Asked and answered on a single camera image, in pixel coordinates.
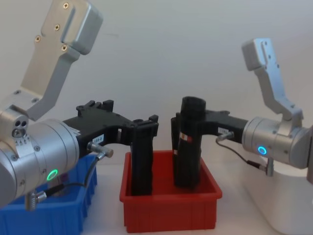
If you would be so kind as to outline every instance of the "black cable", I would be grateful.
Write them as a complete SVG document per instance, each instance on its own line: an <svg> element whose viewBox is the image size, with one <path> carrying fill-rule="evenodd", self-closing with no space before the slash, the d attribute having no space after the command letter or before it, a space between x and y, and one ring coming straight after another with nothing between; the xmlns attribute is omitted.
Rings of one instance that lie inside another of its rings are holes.
<svg viewBox="0 0 313 235"><path fill-rule="evenodd" d="M99 159L98 158L95 158L95 160L93 160L91 166L89 167L88 169L88 172L87 172L87 175L85 177L85 182L84 182L84 186L85 188L87 188L88 186L88 181L89 181L89 177L90 177L90 174L92 173L93 169L95 168L96 164L98 163Z"/></svg>
<svg viewBox="0 0 313 235"><path fill-rule="evenodd" d="M88 187L88 182L89 182L89 177L90 177L91 173L93 172L93 170L94 170L94 168L95 168L95 166L96 166L98 161L99 161L98 158L95 158L95 160L93 160L93 162L90 165L90 167L89 167L89 169L87 171L87 174L85 176L84 183L74 182L74 183L70 183L70 184L67 184L67 185L60 184L60 185L54 186L52 188L44 190L46 196L47 197L51 197L52 195L62 191L64 188L71 187L71 186L79 186L79 187L87 188Z"/></svg>
<svg viewBox="0 0 313 235"><path fill-rule="evenodd" d="M232 151L233 153L235 153L238 157L240 157L241 160L243 160L245 163L247 163L248 165L251 165L257 169L260 169L260 170L263 170L263 171L266 171L266 166L263 166L262 164L260 163L256 163L256 162L253 162L253 161L250 161L250 160L246 160L243 158L243 156L240 155L240 153L238 153L236 150L226 146L226 145L223 145L221 143L219 143L219 141L221 141L220 139L216 138L215 139L215 143L217 145L219 145L220 147L223 147L223 148L227 148L228 150Z"/></svg>
<svg viewBox="0 0 313 235"><path fill-rule="evenodd" d="M71 187L71 186L85 187L85 185L82 183L70 183L70 184L64 185L64 187Z"/></svg>
<svg viewBox="0 0 313 235"><path fill-rule="evenodd" d="M241 160L243 160L245 163L247 163L247 160L243 158L243 156L240 155L240 153L238 153L236 150L226 146L226 145L223 145L221 143L219 143L219 141L216 139L215 140L215 143L217 143L219 146L223 147L223 148L227 148L228 150L232 151L233 153L235 153L238 157L241 158Z"/></svg>

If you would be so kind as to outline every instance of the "white base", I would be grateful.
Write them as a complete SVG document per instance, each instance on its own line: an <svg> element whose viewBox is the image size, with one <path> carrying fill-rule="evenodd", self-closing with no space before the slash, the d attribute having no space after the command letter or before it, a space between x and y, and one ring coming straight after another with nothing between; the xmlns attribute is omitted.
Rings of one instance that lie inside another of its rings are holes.
<svg viewBox="0 0 313 235"><path fill-rule="evenodd" d="M262 157L250 158L265 164ZM268 223L288 235L313 235L313 185L307 170L275 162L274 176L243 164L242 182Z"/></svg>

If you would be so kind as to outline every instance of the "black tube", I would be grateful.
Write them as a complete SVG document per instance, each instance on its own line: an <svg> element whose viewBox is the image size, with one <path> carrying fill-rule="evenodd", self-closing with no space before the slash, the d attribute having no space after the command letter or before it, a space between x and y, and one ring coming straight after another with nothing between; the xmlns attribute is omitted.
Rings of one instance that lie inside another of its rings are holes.
<svg viewBox="0 0 313 235"><path fill-rule="evenodd" d="M177 187L194 188L200 181L202 134L198 132L198 122L204 118L203 99L183 98L179 117L178 157L174 162L174 184Z"/></svg>

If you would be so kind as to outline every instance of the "white wall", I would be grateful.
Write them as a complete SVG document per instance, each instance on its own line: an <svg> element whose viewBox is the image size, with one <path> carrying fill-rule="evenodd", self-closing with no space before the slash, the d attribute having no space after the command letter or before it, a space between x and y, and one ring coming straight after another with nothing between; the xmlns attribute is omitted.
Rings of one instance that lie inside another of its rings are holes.
<svg viewBox="0 0 313 235"><path fill-rule="evenodd" d="M51 0L2 0L0 100L21 83L35 35ZM271 37L289 98L313 122L312 0L92 0L105 16L92 52L75 62L56 107L44 118L66 119L90 99L113 99L129 119L159 115L155 149L171 148L170 118L186 95L207 109L251 119L276 117L263 105L256 76L245 68L241 44ZM236 156L202 140L204 156ZM123 162L115 147L107 163Z"/></svg>

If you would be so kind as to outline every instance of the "sticker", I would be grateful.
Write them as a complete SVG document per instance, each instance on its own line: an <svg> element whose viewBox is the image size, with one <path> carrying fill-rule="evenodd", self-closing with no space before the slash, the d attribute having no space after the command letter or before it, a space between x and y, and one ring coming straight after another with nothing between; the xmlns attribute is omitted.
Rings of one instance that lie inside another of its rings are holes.
<svg viewBox="0 0 313 235"><path fill-rule="evenodd" d="M221 127L219 127L217 131L219 134L227 134L229 132L227 129Z"/></svg>
<svg viewBox="0 0 313 235"><path fill-rule="evenodd" d="M72 133L73 133L74 135L76 135L76 136L79 136L79 135L80 135L80 131L79 131L79 130L76 130L75 128L70 127L70 126L69 126L69 129L72 131Z"/></svg>
<svg viewBox="0 0 313 235"><path fill-rule="evenodd" d="M103 141L104 141L104 134L102 134L102 135L100 135L100 136L98 136L92 140L93 143L101 143Z"/></svg>
<svg viewBox="0 0 313 235"><path fill-rule="evenodd" d="M187 142L192 142L192 138L190 136L185 135L184 133L180 132L179 137Z"/></svg>
<svg viewBox="0 0 313 235"><path fill-rule="evenodd" d="M34 152L33 145L31 144L30 138L26 135L22 139L15 140L16 151L19 156L27 156Z"/></svg>

